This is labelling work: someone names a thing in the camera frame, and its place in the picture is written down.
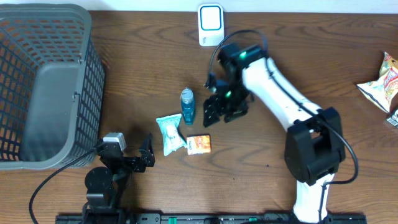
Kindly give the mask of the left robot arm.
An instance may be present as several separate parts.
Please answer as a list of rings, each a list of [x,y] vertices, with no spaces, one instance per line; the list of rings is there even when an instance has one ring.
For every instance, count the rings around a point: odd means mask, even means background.
[[[143,173],[155,164],[151,134],[139,148],[140,156],[124,155],[126,141],[123,133],[109,133],[94,146],[96,155],[104,164],[87,173],[87,203],[83,209],[82,223],[131,223],[134,219],[120,207],[121,197],[133,173]]]

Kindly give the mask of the light teal candy packet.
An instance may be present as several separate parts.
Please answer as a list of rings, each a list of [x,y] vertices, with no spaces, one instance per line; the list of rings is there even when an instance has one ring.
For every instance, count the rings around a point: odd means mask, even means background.
[[[181,147],[187,147],[186,140],[178,131],[181,118],[182,114],[179,113],[156,119],[162,133],[164,156],[168,156]]]

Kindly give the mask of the small orange box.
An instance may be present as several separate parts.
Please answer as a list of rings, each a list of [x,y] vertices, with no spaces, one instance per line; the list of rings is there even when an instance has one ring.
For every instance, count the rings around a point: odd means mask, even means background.
[[[187,137],[187,154],[207,154],[211,152],[210,135],[197,135]]]

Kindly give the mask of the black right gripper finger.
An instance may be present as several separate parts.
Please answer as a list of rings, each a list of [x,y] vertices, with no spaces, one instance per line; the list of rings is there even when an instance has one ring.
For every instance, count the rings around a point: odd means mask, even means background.
[[[228,110],[224,115],[224,122],[228,123],[230,121],[234,121],[242,116],[245,116],[247,112],[248,112],[247,106],[239,107],[236,110],[235,109]]]
[[[224,101],[220,95],[211,95],[203,103],[203,125],[205,128],[220,121],[220,116],[224,115]]]

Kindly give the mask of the yellow snack bag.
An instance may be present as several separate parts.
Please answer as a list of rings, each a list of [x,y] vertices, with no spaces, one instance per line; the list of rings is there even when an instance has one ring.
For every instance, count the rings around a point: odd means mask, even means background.
[[[379,109],[390,113],[392,100],[397,94],[397,60],[384,52],[384,58],[379,69],[379,78],[357,84],[356,87]]]

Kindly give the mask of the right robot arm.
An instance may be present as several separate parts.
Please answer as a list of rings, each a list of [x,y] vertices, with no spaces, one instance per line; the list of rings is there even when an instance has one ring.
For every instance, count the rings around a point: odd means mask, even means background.
[[[327,183],[346,158],[340,115],[303,96],[276,68],[260,45],[220,48],[217,60],[226,79],[209,73],[205,87],[212,95],[203,103],[203,125],[228,123],[248,112],[247,98],[256,95],[286,132],[284,161],[297,181],[291,223],[326,223]]]

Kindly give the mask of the small dark green box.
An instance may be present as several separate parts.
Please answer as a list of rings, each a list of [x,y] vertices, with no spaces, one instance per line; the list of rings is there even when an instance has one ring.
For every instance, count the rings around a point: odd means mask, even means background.
[[[388,117],[386,118],[386,121],[393,125],[395,128],[398,127],[398,108],[393,109]]]

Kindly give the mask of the teal mouthwash bottle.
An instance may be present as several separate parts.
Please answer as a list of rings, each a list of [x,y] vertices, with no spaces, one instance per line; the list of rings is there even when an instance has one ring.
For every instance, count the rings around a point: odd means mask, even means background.
[[[181,107],[184,122],[192,125],[195,120],[195,97],[193,91],[189,88],[184,89],[180,95]]]

